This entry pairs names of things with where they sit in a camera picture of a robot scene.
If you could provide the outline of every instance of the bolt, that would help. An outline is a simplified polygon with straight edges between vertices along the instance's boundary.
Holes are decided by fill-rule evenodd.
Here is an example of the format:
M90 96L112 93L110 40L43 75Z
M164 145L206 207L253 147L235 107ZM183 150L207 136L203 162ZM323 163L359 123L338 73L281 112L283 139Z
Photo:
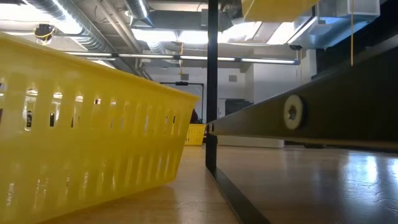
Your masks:
M302 122L303 103L297 95L290 96L284 106L284 121L288 129L299 128Z

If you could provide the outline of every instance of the yellow hanging object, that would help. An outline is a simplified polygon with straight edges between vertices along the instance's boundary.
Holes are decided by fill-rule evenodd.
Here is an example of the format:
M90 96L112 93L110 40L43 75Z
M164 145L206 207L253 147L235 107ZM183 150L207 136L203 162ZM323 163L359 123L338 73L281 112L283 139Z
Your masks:
M0 34L0 223L173 181L197 97Z
M242 0L245 21L293 22L318 0Z

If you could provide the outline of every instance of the wire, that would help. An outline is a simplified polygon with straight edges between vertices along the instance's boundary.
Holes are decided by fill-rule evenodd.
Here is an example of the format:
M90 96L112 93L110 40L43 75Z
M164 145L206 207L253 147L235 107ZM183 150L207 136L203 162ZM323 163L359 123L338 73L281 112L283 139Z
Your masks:
M106 20L106 17L100 21L97 20L97 7L98 7L97 5L94 7L94 19L97 23L102 23Z
M351 0L351 66L354 66L354 0Z
M35 34L35 33L36 33L36 28L35 28L35 29L33 30L33 33L35 34L35 36L36 36L37 38L44 38L44 37L45 37L45 39L47 40L47 38L48 38L51 34L53 34L54 31L55 31L55 27L52 28L52 30L51 30L50 33L39 36L39 35L36 35L36 34Z
M199 7L201 6L202 3L203 3L203 0L200 0L200 3L198 5L198 7L197 7L197 12L199 11Z

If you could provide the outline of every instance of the black panel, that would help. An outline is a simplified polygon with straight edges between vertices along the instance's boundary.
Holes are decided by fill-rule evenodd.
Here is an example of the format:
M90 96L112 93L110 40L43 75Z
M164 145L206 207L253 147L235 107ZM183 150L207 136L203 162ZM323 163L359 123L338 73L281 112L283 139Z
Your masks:
M398 34L398 1L388 0L381 5L381 15L354 35L354 55ZM317 72L350 58L351 37L333 47L317 50Z

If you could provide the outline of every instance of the black metal pole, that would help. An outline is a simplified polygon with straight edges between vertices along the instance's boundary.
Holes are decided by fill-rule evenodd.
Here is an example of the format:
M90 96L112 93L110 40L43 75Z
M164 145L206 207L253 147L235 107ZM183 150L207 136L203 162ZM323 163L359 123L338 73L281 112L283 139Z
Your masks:
M209 41L207 46L207 108L206 108L207 123L217 119L218 0L209 0L208 36L209 36ZM206 167L210 172L214 172L217 168L217 136L209 134L209 132L206 137Z

